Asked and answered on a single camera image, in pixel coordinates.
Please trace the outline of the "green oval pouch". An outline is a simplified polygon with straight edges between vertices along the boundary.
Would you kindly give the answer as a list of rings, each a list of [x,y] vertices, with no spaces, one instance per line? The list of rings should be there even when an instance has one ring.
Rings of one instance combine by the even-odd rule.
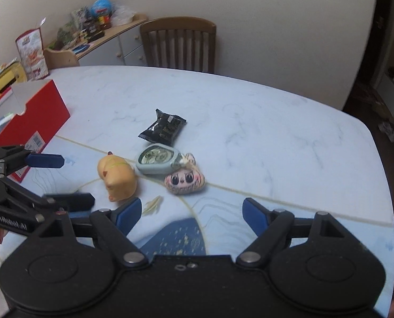
[[[163,144],[151,144],[137,158],[136,167],[142,174],[170,174],[183,166],[179,150]]]

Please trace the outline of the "red cardboard box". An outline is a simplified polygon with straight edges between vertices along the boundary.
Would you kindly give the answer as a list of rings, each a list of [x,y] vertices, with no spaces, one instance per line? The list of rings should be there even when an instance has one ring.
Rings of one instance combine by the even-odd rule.
[[[0,95],[0,118],[13,119],[0,133],[0,147],[21,145],[44,154],[44,148],[69,119],[70,113],[53,80],[17,83]],[[16,171],[21,182],[31,167]]]

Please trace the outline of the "yellow green tissue box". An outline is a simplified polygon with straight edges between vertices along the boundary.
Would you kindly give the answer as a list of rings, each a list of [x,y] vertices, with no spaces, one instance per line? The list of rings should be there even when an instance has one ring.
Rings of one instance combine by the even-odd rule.
[[[27,81],[27,74],[23,65],[17,59],[0,66],[0,95],[15,83]]]

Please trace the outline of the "blue globe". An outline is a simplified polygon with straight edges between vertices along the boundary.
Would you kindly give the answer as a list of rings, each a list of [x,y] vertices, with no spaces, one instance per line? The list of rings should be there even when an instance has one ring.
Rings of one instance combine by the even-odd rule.
[[[90,12],[94,18],[100,14],[110,15],[112,13],[112,3],[110,0],[96,0],[92,4]]]

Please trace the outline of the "yellow plush toy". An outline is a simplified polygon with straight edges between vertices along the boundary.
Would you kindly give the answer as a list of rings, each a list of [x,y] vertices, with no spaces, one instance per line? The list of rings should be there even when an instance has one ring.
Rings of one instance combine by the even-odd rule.
[[[99,160],[97,172],[104,182],[110,202],[127,200],[135,194],[137,176],[124,158],[108,152]]]

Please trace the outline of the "doll face plush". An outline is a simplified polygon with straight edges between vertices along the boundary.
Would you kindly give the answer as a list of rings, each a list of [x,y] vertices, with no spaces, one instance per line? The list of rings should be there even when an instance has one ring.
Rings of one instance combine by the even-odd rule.
[[[165,177],[165,187],[174,195],[187,195],[203,189],[206,179],[196,164],[193,154],[185,154],[185,167]]]

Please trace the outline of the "light wooden sideboard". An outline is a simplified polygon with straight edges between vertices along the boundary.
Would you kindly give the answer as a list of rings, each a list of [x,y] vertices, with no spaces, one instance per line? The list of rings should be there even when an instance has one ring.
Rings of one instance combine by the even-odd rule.
[[[72,50],[44,50],[50,70],[76,66],[146,66],[140,25],[148,20],[145,14],[136,14],[132,22],[105,30],[102,38],[75,54]]]

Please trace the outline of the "red white snack bag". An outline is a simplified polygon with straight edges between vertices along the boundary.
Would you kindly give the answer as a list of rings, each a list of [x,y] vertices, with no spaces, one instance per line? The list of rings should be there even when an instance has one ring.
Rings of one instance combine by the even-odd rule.
[[[28,80],[36,81],[49,76],[40,28],[27,30],[15,42]]]

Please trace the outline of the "dark wooden chair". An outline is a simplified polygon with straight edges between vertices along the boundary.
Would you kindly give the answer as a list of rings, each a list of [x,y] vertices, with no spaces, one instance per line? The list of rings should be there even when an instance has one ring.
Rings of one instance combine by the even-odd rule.
[[[150,20],[139,28],[147,65],[215,73],[216,24],[194,16]]]

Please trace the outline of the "black snack packet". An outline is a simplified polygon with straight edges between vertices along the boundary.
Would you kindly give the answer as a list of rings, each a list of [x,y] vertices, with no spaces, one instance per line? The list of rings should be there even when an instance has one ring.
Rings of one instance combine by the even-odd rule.
[[[171,147],[187,121],[178,115],[165,113],[160,109],[156,109],[155,112],[156,121],[142,131],[138,137],[150,143]]]

